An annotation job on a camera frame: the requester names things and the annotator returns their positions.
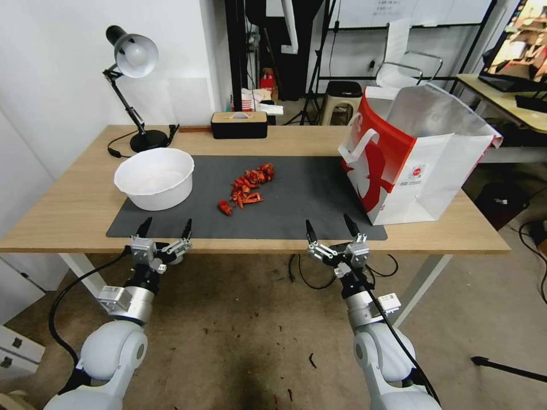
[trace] table leg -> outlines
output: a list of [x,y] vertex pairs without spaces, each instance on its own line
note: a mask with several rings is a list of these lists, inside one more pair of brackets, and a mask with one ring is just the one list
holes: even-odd
[[[95,268],[84,253],[60,253],[59,256],[78,277]],[[82,283],[95,298],[107,284],[99,272],[85,278]]]
[[452,259],[452,255],[430,255],[423,263],[416,277],[412,280],[405,294],[400,298],[401,309],[393,314],[395,322],[393,326],[399,327],[410,311],[422,298],[426,290],[441,273],[444,267]]
[[480,103],[477,105],[477,108],[475,108],[475,113],[479,117],[482,117],[487,106],[488,106],[487,102],[485,102],[484,100],[480,100]]

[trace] red and white bag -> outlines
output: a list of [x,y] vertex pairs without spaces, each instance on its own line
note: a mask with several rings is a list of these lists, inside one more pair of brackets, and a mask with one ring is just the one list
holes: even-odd
[[342,165],[373,225],[438,220],[501,136],[431,84],[366,87]]

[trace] black tissue box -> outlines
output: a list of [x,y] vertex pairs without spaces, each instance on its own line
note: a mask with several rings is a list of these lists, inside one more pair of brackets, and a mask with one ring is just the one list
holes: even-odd
[[211,118],[213,138],[266,138],[268,118],[265,112],[216,112]]

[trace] white bowl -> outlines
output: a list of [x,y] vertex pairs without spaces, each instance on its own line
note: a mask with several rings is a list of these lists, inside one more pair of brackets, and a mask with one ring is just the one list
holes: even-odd
[[161,211],[184,201],[192,192],[194,160],[175,148],[135,154],[114,174],[114,185],[139,208]]

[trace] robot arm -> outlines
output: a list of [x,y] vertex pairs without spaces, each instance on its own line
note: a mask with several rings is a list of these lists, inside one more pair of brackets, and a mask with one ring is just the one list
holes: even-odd
[[348,215],[344,214],[344,219],[353,240],[331,248],[319,243],[307,220],[308,253],[333,267],[336,277],[342,282],[342,298],[348,306],[349,322],[354,332],[353,351],[365,374],[371,409],[440,410],[440,405],[424,386],[412,383],[419,368],[414,347],[387,321],[387,315],[401,306],[399,299],[394,293],[377,299],[373,295],[373,286],[363,273],[369,253],[366,235],[359,232]]
[[[135,263],[125,286],[105,286],[97,300],[114,321],[105,323],[85,340],[80,360],[67,386],[46,405],[45,410],[119,410],[133,373],[146,355],[148,339],[142,326],[152,313],[160,277],[167,264],[176,264],[191,248],[189,219],[182,238],[173,244],[146,238],[152,218],[130,238]],[[91,387],[77,380],[105,382]]]

